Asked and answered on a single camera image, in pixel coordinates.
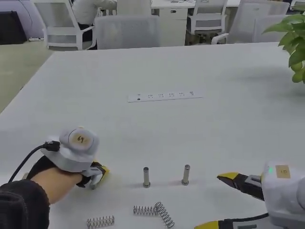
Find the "metal peg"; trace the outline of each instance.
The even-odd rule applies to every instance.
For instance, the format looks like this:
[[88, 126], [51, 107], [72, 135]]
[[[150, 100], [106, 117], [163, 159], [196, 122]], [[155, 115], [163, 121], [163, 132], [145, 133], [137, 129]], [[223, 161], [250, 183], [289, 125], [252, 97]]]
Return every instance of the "metal peg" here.
[[191, 168], [190, 165], [185, 165], [184, 166], [183, 179], [181, 180], [181, 183], [183, 185], [188, 185], [189, 184], [190, 168]]
[[144, 172], [143, 186], [144, 187], [149, 187], [151, 185], [151, 183], [149, 182], [148, 167], [144, 167], [143, 172]]

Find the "black sleeve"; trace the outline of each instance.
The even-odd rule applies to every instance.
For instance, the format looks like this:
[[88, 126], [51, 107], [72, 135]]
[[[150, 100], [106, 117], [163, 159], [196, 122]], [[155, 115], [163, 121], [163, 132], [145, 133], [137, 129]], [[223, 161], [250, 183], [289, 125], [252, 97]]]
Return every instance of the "black sleeve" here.
[[50, 204], [43, 188], [31, 180], [0, 187], [0, 229], [47, 229]]

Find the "white tracker device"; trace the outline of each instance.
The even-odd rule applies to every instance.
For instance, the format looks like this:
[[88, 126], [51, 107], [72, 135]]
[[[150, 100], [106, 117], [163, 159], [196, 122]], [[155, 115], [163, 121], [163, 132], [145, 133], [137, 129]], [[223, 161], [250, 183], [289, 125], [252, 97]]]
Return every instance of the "white tracker device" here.
[[91, 167], [99, 145], [98, 137], [92, 132], [78, 127], [65, 130], [59, 137], [49, 140], [59, 141], [60, 150], [52, 152], [41, 149], [41, 152], [61, 170], [79, 172], [86, 177], [102, 173], [98, 168]]
[[305, 229], [304, 171], [287, 163], [268, 162], [261, 180], [271, 222], [284, 228]]

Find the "compression spring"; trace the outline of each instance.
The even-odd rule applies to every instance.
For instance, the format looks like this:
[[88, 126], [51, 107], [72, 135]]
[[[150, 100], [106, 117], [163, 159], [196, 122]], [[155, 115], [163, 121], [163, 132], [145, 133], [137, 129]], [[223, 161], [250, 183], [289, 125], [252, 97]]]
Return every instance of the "compression spring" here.
[[113, 224], [114, 224], [114, 216], [87, 219], [88, 229], [102, 228], [106, 226], [111, 226]]
[[143, 206], [133, 206], [133, 213], [136, 215], [158, 215], [158, 211], [155, 207], [143, 207]]
[[165, 207], [163, 206], [163, 204], [161, 202], [157, 202], [154, 207], [157, 209], [157, 212], [159, 213], [159, 215], [161, 216], [163, 222], [165, 223], [165, 225], [167, 226], [167, 228], [172, 228], [175, 223], [172, 220], [172, 218], [170, 217], [170, 215], [168, 214], [168, 212], [166, 211]]

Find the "power strip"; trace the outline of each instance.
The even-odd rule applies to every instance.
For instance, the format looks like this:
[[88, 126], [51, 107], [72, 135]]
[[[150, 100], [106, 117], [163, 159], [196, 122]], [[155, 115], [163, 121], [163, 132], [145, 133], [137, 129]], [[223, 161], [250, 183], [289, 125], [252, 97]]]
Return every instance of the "power strip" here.
[[152, 93], [152, 94], [136, 94], [129, 95], [128, 102], [147, 102], [172, 99], [194, 99], [203, 98], [202, 92], [187, 91], [187, 92], [168, 92], [168, 93]]

